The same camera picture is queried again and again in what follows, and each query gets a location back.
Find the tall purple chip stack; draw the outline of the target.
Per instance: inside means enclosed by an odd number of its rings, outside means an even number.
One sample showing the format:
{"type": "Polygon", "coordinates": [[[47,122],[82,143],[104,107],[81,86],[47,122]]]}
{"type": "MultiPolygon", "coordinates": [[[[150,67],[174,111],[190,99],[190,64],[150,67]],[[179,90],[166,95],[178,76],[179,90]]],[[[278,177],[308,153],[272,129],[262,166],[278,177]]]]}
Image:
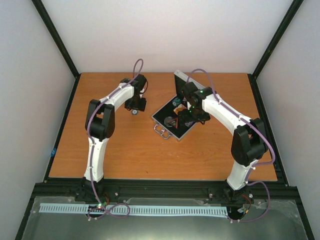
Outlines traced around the tall purple chip stack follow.
{"type": "Polygon", "coordinates": [[[195,124],[194,121],[190,121],[190,122],[185,122],[184,123],[186,127],[191,127],[193,124],[195,124]]]}

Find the orange blue round button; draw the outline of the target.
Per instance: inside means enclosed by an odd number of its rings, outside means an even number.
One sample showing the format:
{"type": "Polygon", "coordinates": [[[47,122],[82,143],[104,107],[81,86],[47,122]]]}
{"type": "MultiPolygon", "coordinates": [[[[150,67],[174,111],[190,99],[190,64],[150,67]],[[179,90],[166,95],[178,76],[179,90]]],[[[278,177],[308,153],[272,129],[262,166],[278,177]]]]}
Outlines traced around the orange blue round button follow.
{"type": "Polygon", "coordinates": [[[182,107],[176,107],[173,111],[175,114],[178,114],[178,112],[181,112],[183,110],[184,110],[184,108],[182,108],[182,107]]]}

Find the red black triangular button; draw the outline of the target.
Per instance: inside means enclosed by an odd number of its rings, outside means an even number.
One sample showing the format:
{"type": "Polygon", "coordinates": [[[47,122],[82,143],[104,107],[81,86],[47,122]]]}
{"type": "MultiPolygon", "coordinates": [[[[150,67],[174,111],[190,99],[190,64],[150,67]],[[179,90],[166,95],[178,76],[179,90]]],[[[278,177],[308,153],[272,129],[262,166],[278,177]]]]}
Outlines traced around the red black triangular button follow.
{"type": "Polygon", "coordinates": [[[167,121],[167,124],[168,124],[169,126],[172,126],[172,127],[174,127],[174,128],[177,129],[177,128],[179,127],[178,122],[179,122],[179,119],[176,117],[176,118],[172,118],[172,119],[168,120],[168,121],[167,121]]]}

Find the clear round dealer button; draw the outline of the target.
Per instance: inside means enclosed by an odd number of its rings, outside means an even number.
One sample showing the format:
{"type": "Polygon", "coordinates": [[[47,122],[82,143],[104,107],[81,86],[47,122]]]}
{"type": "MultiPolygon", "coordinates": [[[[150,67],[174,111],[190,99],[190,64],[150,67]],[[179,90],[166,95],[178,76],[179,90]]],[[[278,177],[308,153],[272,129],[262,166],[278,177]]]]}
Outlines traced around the clear round dealer button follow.
{"type": "Polygon", "coordinates": [[[170,120],[170,119],[174,119],[173,117],[171,117],[171,116],[167,116],[165,119],[164,119],[164,125],[165,126],[167,126],[168,128],[171,128],[171,127],[173,127],[173,126],[170,126],[170,125],[168,125],[168,120],[170,120]]]}

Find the aluminium poker case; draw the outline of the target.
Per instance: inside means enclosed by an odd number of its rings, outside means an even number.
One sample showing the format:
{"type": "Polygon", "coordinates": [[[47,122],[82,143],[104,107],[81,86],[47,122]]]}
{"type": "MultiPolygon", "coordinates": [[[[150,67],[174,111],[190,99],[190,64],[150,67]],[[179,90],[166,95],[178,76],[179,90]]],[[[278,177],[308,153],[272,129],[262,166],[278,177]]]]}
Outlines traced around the aluminium poker case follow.
{"type": "Polygon", "coordinates": [[[196,80],[188,78],[188,75],[180,70],[174,72],[174,82],[176,95],[156,111],[156,113],[152,115],[152,119],[155,122],[154,131],[161,137],[165,140],[174,137],[180,141],[196,125],[194,121],[183,122],[178,116],[179,109],[183,110],[188,107],[187,101],[184,99],[182,93],[182,87],[187,82],[193,82],[199,90],[203,89],[204,86],[196,80]]]}

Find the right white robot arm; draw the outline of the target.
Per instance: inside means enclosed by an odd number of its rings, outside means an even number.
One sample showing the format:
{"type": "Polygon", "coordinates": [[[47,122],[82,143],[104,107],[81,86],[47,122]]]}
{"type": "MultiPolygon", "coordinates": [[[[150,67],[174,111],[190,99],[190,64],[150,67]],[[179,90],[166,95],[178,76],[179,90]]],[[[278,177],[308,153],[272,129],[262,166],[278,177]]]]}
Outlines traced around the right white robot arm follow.
{"type": "Polygon", "coordinates": [[[259,118],[251,119],[227,104],[210,87],[198,89],[192,82],[181,88],[187,109],[178,112],[180,123],[204,124],[213,116],[232,135],[231,155],[234,163],[226,179],[224,194],[231,199],[248,184],[255,164],[267,152],[265,126],[259,118]]]}

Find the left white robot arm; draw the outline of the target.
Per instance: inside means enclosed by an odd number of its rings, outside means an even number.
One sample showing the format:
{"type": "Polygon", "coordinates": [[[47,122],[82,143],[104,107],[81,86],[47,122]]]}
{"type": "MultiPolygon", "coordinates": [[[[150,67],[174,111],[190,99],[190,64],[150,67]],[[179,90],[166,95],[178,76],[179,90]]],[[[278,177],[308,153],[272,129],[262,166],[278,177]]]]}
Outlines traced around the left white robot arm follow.
{"type": "Polygon", "coordinates": [[[124,78],[115,90],[100,100],[89,102],[85,120],[89,150],[84,178],[98,183],[104,177],[103,165],[106,147],[115,131],[115,115],[119,107],[143,112],[147,100],[143,97],[147,79],[138,74],[133,79],[124,78]]]}

